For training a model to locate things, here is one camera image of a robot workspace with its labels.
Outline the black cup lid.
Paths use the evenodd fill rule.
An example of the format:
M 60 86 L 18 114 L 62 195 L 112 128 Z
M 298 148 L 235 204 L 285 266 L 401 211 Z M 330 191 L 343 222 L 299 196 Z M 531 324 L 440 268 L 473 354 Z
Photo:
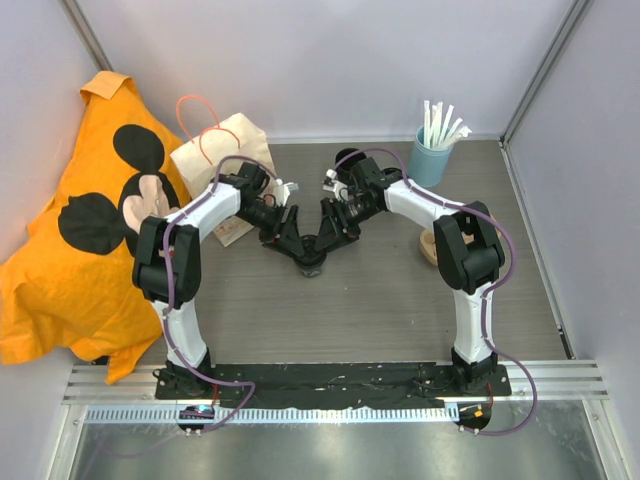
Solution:
M 294 262 L 303 267 L 321 266 L 327 258 L 325 249 L 316 247 L 316 235 L 307 234 L 301 237 L 303 254 L 297 256 Z

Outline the dark coffee cup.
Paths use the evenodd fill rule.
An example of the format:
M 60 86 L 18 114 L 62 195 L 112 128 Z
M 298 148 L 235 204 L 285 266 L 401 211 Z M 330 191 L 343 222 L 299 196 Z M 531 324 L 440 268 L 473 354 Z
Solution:
M 294 264 L 298 268 L 299 272 L 306 278 L 314 278 L 319 276 L 322 273 L 324 263 L 324 260 L 315 262 L 303 262 L 296 259 L 294 261 Z

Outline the white paper takeout bag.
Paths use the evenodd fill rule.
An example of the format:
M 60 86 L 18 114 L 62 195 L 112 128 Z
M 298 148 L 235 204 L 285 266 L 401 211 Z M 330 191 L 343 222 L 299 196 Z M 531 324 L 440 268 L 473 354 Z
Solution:
M 198 95 L 185 95 L 176 104 L 176 118 L 187 141 L 171 154 L 187 190 L 195 198 L 213 180 L 218 164 L 229 155 L 242 155 L 274 170 L 275 166 L 266 133 L 242 113 L 221 121 L 212 112 L 214 123 L 197 135 L 191 134 L 182 121 L 181 107 L 188 100 L 205 100 Z

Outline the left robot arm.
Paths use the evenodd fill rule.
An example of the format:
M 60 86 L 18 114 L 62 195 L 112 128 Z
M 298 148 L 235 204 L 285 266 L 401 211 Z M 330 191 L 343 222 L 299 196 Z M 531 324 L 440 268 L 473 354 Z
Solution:
M 268 242 L 301 256 L 304 247 L 292 233 L 287 201 L 298 186 L 285 182 L 261 163 L 241 157 L 234 174 L 217 171 L 194 200 L 166 217 L 150 216 L 140 227 L 133 283 L 161 321 L 167 360 L 155 371 L 159 399 L 200 399 L 220 386 L 195 309 L 202 280 L 201 243 L 224 220 L 238 215 L 259 228 Z

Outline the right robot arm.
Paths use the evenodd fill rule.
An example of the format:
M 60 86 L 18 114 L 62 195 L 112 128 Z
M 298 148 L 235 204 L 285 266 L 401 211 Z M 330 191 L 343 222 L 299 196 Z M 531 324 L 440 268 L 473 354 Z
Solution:
M 380 168 L 354 148 L 341 150 L 326 173 L 316 252 L 329 253 L 358 240 L 362 222 L 381 213 L 401 215 L 431 229 L 437 268 L 454 294 L 456 339 L 451 350 L 451 385 L 465 395 L 484 388 L 497 369 L 491 338 L 490 287 L 505 254 L 486 206 L 459 204 L 435 195 L 397 168 Z

